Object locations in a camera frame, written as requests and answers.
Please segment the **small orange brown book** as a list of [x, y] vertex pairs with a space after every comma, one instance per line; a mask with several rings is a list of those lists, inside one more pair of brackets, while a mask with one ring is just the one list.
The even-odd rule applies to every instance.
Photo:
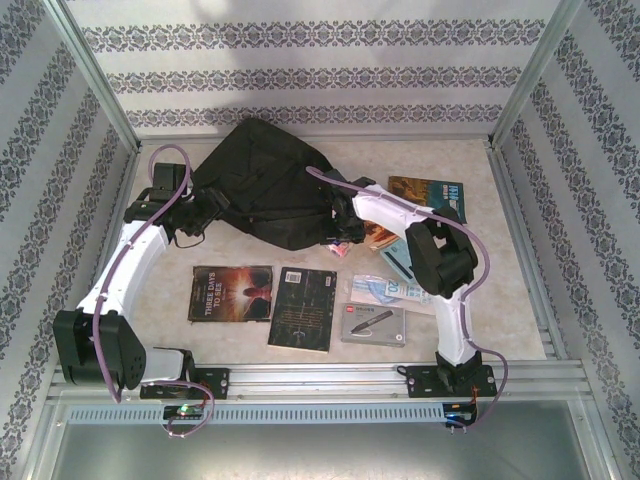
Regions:
[[364, 228], [364, 245], [372, 251], [386, 248], [398, 239], [396, 234], [374, 222], [365, 221]]

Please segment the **black backpack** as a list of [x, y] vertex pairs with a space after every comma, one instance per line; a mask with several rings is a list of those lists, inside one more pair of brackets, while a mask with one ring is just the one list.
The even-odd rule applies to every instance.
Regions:
[[277, 247], [296, 251], [325, 244], [332, 207], [327, 184], [310, 175], [333, 169], [317, 149], [258, 118], [236, 126], [193, 173], [194, 193], [230, 201], [220, 219]]

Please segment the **light blue calculator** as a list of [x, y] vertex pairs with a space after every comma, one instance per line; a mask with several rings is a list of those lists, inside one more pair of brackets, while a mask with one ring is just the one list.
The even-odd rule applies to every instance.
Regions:
[[417, 285], [407, 243], [398, 238], [380, 251], [381, 257], [407, 283]]

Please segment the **Three Days To See book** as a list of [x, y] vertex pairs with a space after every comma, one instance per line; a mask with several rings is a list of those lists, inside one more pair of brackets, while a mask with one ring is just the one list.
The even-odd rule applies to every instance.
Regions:
[[273, 282], [272, 266], [195, 266], [188, 320], [269, 322]]

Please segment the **dark book with barcode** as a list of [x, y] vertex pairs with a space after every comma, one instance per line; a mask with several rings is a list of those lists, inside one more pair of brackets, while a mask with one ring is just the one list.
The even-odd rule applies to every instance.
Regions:
[[337, 273], [283, 267], [267, 344], [328, 353]]

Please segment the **brown and blue cover book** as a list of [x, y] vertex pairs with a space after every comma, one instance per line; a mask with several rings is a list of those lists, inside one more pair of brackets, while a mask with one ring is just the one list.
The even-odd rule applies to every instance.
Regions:
[[453, 181], [420, 179], [405, 176], [390, 176], [388, 190], [412, 203], [439, 209], [453, 208], [463, 224], [467, 223], [465, 213], [464, 186]]

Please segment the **grey pen box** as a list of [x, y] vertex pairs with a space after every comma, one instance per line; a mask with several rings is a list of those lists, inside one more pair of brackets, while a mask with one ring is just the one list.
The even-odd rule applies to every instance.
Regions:
[[406, 344], [405, 311], [390, 306], [347, 303], [342, 312], [341, 340], [402, 348]]

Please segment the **left controller circuit board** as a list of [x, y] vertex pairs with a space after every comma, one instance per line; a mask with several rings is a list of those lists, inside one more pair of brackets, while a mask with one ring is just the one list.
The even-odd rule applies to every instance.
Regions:
[[204, 416], [204, 408], [197, 405], [183, 404], [180, 406], [166, 406], [163, 411], [163, 419], [170, 420], [201, 420]]

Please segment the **controller circuit board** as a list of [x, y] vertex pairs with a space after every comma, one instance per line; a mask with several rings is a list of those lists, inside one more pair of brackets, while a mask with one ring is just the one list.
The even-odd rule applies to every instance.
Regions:
[[477, 420], [478, 406], [475, 402], [445, 403], [443, 413], [448, 428], [467, 429]]
[[183, 404], [180, 406], [166, 406], [163, 411], [163, 419], [170, 420], [201, 420], [204, 416], [204, 408], [197, 405]]

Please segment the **right controller circuit board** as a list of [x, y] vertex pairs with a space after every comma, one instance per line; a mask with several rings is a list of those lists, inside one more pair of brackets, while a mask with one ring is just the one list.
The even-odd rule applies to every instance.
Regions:
[[443, 413], [448, 428], [467, 429], [477, 420], [478, 406], [475, 402], [445, 403]]

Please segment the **grey metal panel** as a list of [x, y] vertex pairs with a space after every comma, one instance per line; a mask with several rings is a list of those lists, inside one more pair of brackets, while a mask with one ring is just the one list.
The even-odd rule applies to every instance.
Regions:
[[618, 480], [569, 427], [507, 422], [220, 425], [186, 440], [157, 426], [66, 425], [30, 480]]

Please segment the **aluminium side rail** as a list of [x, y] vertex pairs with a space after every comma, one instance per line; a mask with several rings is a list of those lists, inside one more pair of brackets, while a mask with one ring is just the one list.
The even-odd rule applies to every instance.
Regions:
[[108, 261], [113, 243], [118, 240], [118, 222], [121, 219], [119, 209], [125, 202], [123, 197], [130, 190], [131, 176], [135, 175], [136, 165], [139, 159], [139, 149], [135, 148], [126, 160], [126, 164], [120, 173], [110, 174], [108, 180], [114, 180], [103, 191], [103, 196], [93, 217], [93, 223], [86, 249], [82, 255], [84, 266], [89, 267], [86, 275], [78, 277], [79, 284], [74, 287], [65, 307], [75, 312], [78, 304], [94, 287], [99, 279], [104, 264]]
[[533, 244], [529, 238], [517, 196], [499, 151], [486, 148], [488, 162], [505, 213], [516, 257], [523, 275], [533, 314], [549, 360], [566, 360], [569, 355], [556, 322], [551, 301], [539, 272]]

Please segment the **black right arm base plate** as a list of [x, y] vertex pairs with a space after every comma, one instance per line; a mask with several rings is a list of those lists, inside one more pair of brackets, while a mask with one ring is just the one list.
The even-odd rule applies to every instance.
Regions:
[[448, 385], [441, 368], [435, 365], [416, 365], [405, 367], [405, 379], [410, 398], [453, 398], [493, 397], [497, 394], [498, 383], [493, 369], [489, 365], [480, 366], [468, 379]]

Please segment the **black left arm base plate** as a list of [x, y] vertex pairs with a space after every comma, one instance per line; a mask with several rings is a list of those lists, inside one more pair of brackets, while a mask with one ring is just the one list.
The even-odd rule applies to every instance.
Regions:
[[[230, 370], [227, 368], [195, 368], [185, 373], [182, 381], [190, 381], [207, 388], [214, 399], [227, 398]], [[142, 386], [140, 398], [145, 400], [204, 400], [207, 395], [201, 390], [179, 385], [153, 385]]]

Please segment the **aluminium frame post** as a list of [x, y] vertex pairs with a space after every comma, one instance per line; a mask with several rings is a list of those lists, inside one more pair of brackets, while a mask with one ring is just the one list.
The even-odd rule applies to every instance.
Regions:
[[489, 135], [491, 147], [500, 146], [510, 132], [583, 1], [559, 0], [492, 133]]
[[124, 144], [137, 151], [140, 141], [65, 0], [41, 0], [88, 86]]

